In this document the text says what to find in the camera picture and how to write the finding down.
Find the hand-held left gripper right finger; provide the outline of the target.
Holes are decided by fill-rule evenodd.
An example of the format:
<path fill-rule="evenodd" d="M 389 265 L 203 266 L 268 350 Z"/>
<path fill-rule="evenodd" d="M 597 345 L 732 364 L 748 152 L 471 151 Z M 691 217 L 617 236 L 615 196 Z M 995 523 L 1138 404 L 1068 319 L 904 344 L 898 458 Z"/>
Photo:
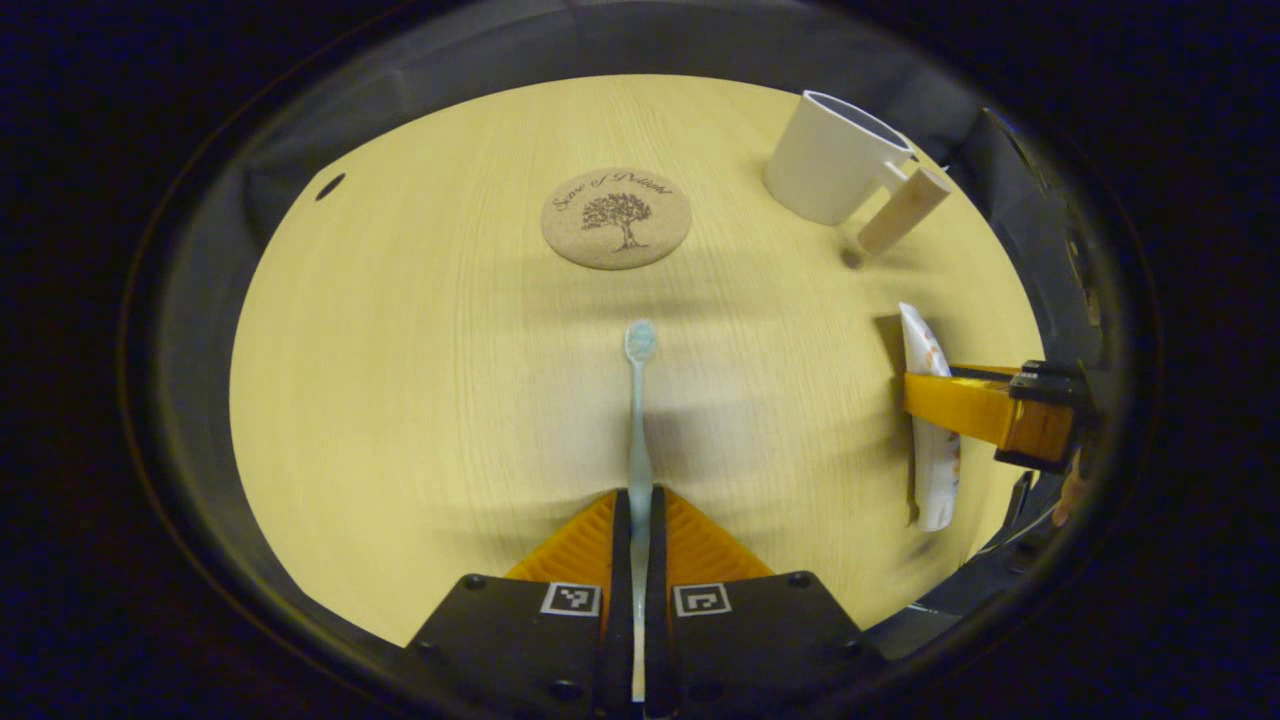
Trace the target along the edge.
<path fill-rule="evenodd" d="M 812 571 L 773 571 L 690 501 L 654 493 L 646 712 L 800 719 L 884 656 Z"/>

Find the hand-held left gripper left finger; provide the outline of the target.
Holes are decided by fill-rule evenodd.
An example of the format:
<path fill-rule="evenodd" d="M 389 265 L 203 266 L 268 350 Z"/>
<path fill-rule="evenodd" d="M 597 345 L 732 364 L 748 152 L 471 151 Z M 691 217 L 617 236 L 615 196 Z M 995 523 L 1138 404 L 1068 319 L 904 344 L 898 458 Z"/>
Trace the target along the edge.
<path fill-rule="evenodd" d="M 503 575 L 467 573 L 404 648 L 404 675 L 454 719 L 627 714 L 628 497 L 591 501 Z"/>

